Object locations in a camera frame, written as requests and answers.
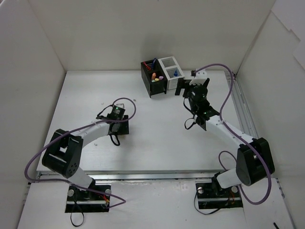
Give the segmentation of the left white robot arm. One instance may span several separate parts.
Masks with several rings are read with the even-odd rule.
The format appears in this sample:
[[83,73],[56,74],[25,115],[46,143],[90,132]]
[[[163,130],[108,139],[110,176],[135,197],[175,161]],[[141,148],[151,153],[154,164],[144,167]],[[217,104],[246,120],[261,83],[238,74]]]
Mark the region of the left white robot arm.
[[[80,168],[82,149],[98,138],[109,136],[115,146],[121,143],[118,139],[120,135],[129,134],[128,115],[125,115],[124,104],[111,105],[112,111],[107,116],[99,115],[97,120],[107,120],[107,122],[97,123],[83,130],[78,130],[72,134],[58,129],[54,132],[50,145],[43,157],[42,164],[53,172],[60,174],[70,183],[80,186],[78,195],[84,200],[90,200],[95,195],[95,180],[87,175]],[[124,123],[111,123],[108,120],[121,121]]]

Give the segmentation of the red gel pen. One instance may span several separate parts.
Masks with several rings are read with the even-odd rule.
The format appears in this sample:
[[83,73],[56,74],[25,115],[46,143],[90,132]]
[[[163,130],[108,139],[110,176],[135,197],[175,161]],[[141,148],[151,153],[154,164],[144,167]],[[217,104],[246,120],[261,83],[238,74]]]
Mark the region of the red gel pen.
[[151,71],[153,69],[152,62],[144,62],[143,64],[145,65],[145,67],[148,71]]

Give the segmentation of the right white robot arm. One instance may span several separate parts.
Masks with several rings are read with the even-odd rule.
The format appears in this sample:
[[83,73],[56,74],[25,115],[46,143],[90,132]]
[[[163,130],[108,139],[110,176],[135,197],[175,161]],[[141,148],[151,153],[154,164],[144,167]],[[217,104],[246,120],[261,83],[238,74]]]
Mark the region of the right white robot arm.
[[243,133],[221,119],[219,112],[213,109],[207,100],[209,81],[209,78],[179,79],[175,95],[184,89],[183,97],[189,102],[187,110],[193,115],[192,124],[199,125],[237,151],[235,168],[216,175],[216,181],[211,184],[212,193],[221,197],[231,186],[250,186],[264,178],[270,179],[275,167],[267,140]]

